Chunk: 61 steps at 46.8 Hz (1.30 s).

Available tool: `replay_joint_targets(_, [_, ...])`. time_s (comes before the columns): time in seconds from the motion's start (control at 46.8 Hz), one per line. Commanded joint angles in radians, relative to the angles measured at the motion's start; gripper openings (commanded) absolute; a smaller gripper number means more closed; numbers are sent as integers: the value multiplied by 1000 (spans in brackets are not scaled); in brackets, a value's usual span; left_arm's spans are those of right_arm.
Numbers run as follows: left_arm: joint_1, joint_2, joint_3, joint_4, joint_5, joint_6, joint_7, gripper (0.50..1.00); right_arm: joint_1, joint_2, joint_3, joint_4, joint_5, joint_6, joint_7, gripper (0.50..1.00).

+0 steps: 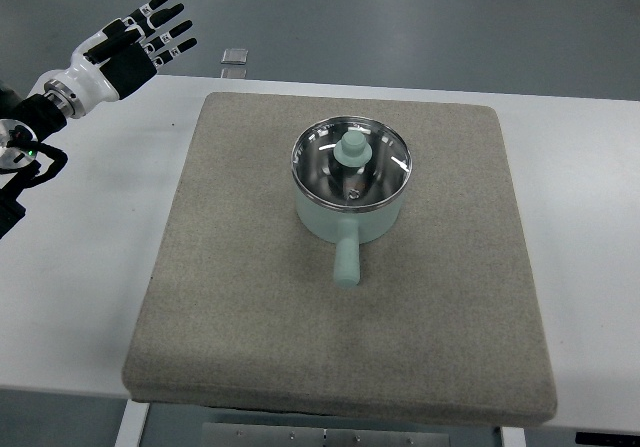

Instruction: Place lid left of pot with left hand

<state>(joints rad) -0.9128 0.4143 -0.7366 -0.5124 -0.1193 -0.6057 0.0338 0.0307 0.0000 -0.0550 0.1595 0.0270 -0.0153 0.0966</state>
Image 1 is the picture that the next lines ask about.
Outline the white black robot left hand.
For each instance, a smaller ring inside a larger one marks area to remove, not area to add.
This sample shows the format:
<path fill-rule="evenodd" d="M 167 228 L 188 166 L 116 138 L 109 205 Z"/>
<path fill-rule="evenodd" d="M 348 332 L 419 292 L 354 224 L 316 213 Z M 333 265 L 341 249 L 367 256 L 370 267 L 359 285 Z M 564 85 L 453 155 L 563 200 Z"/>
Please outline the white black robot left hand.
<path fill-rule="evenodd" d="M 129 97 L 158 70 L 197 44 L 184 33 L 184 20 L 167 25 L 184 10 L 170 0 L 150 0 L 130 14 L 118 17 L 79 44 L 70 66 L 55 71 L 43 86 L 43 95 L 67 118 L 81 118 L 103 102 Z"/>

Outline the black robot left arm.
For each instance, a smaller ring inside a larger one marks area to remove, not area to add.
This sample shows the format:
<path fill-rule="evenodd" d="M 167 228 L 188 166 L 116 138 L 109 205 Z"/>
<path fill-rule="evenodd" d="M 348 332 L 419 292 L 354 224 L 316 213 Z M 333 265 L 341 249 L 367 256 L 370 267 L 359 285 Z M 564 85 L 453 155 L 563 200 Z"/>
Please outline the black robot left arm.
<path fill-rule="evenodd" d="M 26 215 L 18 202 L 22 192 L 52 180 L 66 166 L 67 154 L 45 140 L 82 112 L 78 97 L 59 81 L 27 98 L 1 84 L 1 173 L 11 177 L 1 188 L 2 235 Z"/>

